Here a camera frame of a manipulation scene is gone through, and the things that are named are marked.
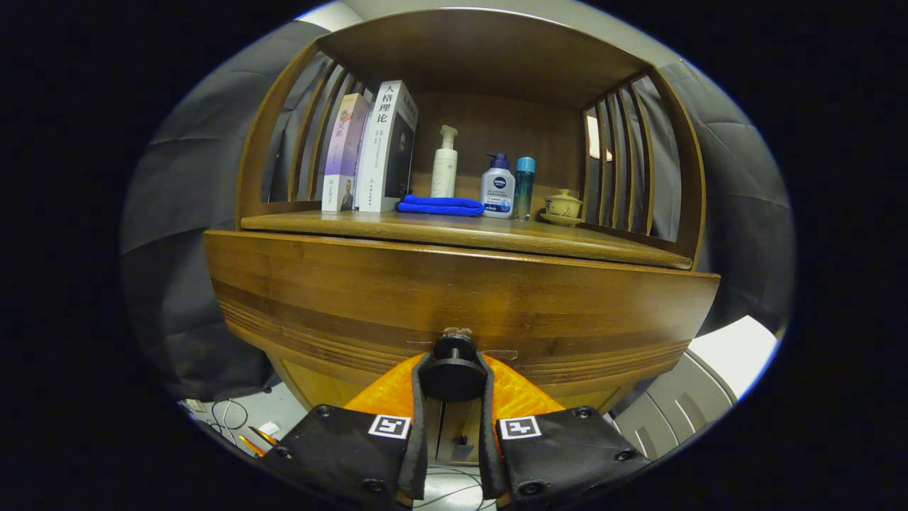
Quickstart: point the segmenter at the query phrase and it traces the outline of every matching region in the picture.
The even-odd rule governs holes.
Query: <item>white wall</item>
[[[744,316],[695,338],[687,349],[716,371],[740,400],[763,374],[778,344],[772,332]]]
[[[680,55],[633,26],[595,7],[574,0],[345,0],[364,20],[439,7],[485,7],[534,15],[598,37],[656,67],[676,62]]]
[[[297,21],[305,21],[314,25],[321,26],[334,32],[350,25],[356,25],[363,21],[353,9],[343,2],[330,2],[321,7],[312,9],[308,13],[296,18]]]

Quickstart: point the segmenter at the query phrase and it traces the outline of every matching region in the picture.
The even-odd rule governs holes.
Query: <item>clear bottle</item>
[[[514,188],[514,219],[529,220],[530,203],[533,201],[533,176],[536,160],[523,156],[517,160],[517,185]]]

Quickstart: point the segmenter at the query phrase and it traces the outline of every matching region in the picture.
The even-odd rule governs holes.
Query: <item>cabinet top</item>
[[[578,109],[652,67],[569,26],[475,8],[385,16],[317,44],[372,88],[401,79],[413,92],[504,95]]]

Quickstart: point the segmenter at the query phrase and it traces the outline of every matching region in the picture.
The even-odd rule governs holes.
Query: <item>blue towel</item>
[[[407,195],[398,202],[401,213],[427,213],[430,215],[478,216],[485,208],[481,203],[459,197],[417,197]]]

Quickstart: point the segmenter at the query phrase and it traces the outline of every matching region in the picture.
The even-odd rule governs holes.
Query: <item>bottle cap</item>
[[[508,157],[503,153],[486,153],[492,157],[492,163],[489,164],[491,168],[507,168],[510,169],[510,163],[508,162]]]
[[[536,173],[536,160],[529,156],[522,156],[517,160],[517,171],[518,172],[529,172],[531,174]]]

